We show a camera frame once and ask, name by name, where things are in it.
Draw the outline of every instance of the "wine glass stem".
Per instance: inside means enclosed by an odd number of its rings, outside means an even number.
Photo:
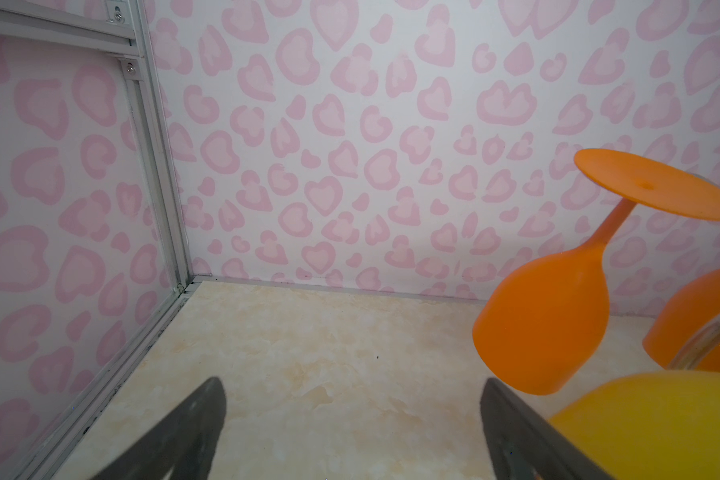
[[[632,213],[632,209],[637,205],[632,200],[622,198],[619,204],[605,218],[603,223],[597,227],[594,234],[586,241],[583,246],[598,246],[605,248],[611,237],[614,236],[624,220]]]

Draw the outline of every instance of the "metal bracket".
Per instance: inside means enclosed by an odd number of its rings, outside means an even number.
[[[131,25],[134,24],[130,16],[128,2],[117,0],[106,0],[106,16],[109,23]]]
[[[123,76],[126,80],[138,80],[142,82],[144,79],[141,76],[141,61],[134,58],[123,58],[118,57],[120,60],[120,66],[123,69]]]

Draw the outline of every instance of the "patterned wall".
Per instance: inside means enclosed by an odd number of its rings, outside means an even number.
[[[171,292],[124,89],[0,37],[0,478]]]
[[[197,273],[487,299],[617,202],[580,148],[720,184],[720,0],[151,5]],[[720,224],[638,206],[604,266],[655,315]]]

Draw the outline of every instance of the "beige marble surface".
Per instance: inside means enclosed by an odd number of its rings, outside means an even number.
[[[472,345],[480,305],[204,282],[55,476],[95,474],[209,376],[228,407],[211,478],[493,478]],[[658,370],[650,320],[613,318],[544,416]]]

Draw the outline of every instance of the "pink heart wallpaper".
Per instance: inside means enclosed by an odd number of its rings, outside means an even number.
[[[0,37],[0,478],[171,294],[117,60]]]
[[[720,185],[720,0],[144,5],[196,274],[485,300],[618,201],[578,149]],[[720,224],[638,206],[604,267],[654,316]]]

